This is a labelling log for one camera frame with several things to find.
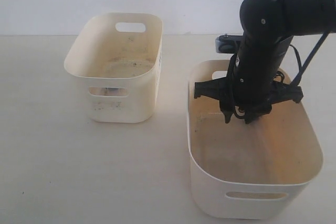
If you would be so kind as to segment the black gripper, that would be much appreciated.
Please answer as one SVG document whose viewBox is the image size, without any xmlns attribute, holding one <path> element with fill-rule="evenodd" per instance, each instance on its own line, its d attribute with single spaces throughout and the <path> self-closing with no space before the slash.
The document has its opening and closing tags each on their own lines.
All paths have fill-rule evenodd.
<svg viewBox="0 0 336 224">
<path fill-rule="evenodd" d="M 301 87 L 286 84 L 285 75 L 279 69 L 291 42 L 292 37 L 285 37 L 265 46 L 243 36 L 238 52 L 229 60 L 226 76 L 196 82 L 194 98 L 219 101 L 225 123 L 229 123 L 234 114 L 244 115 L 245 124 L 269 114 L 274 104 L 299 103 L 303 98 Z"/>
</svg>

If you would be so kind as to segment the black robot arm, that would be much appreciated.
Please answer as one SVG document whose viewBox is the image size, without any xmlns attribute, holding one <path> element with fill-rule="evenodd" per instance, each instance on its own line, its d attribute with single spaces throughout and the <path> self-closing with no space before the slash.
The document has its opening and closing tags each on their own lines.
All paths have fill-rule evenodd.
<svg viewBox="0 0 336 224">
<path fill-rule="evenodd" d="M 225 123 L 232 117 L 249 124 L 277 103 L 301 102 L 300 81 L 326 38 L 335 33 L 335 0 L 244 0 L 239 11 L 241 35 L 216 38 L 216 51 L 231 54 L 226 76 L 194 84 L 194 98 L 219 102 Z M 295 36 L 319 35 L 298 73 L 285 83 L 279 67 Z"/>
</svg>

